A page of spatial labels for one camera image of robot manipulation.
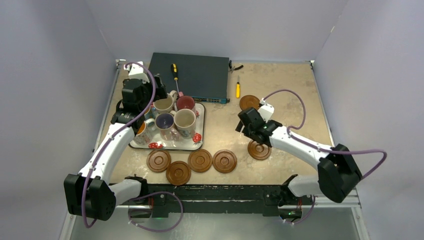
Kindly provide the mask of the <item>wooden coaster front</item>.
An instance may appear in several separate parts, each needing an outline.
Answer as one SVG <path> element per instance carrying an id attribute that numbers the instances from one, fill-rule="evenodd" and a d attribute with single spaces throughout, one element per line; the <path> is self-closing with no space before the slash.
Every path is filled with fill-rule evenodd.
<path id="1" fill-rule="evenodd" d="M 168 166 L 165 176 L 174 186 L 185 185 L 191 178 L 191 168 L 186 162 L 175 161 Z"/>

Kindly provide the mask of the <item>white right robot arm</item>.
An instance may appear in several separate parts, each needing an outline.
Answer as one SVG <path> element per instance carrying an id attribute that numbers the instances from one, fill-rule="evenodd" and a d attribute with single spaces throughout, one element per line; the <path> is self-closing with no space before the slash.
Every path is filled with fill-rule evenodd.
<path id="1" fill-rule="evenodd" d="M 282 185 L 280 196 L 288 204 L 300 197 L 324 195 L 335 203 L 342 203 L 346 196 L 363 179 L 363 175 L 348 148 L 312 142 L 296 133 L 288 133 L 287 127 L 275 120 L 265 120 L 253 107 L 239 114 L 237 132 L 252 141 L 279 149 L 304 161 L 316 171 L 316 175 L 294 174 Z"/>

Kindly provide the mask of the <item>cream floral mug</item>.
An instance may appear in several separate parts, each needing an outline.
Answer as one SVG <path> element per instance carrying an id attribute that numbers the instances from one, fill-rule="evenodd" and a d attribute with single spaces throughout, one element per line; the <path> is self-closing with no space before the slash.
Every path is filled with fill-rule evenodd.
<path id="1" fill-rule="evenodd" d="M 196 133 L 196 115 L 190 109 L 178 110 L 174 114 L 175 127 L 179 134 L 186 139 L 194 137 Z"/>

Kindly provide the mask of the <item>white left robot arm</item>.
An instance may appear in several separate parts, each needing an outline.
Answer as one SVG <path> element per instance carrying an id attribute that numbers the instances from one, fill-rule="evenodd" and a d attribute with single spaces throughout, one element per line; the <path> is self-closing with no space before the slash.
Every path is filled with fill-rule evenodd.
<path id="1" fill-rule="evenodd" d="M 147 181 L 142 177 L 129 176 L 119 183 L 109 183 L 152 102 L 166 98 L 166 87 L 158 75 L 151 80 L 127 78 L 121 94 L 103 142 L 78 174 L 68 174 L 64 180 L 67 209 L 72 215 L 106 221 L 116 206 L 129 200 L 142 205 L 149 199 Z"/>

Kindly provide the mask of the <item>pink mug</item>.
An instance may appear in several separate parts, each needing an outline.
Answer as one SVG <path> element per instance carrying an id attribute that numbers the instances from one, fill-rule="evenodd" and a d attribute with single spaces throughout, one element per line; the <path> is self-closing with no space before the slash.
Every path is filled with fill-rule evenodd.
<path id="1" fill-rule="evenodd" d="M 183 110 L 191 110 L 193 112 L 196 111 L 196 102 L 191 96 L 183 95 L 177 98 L 176 100 L 176 109 Z"/>

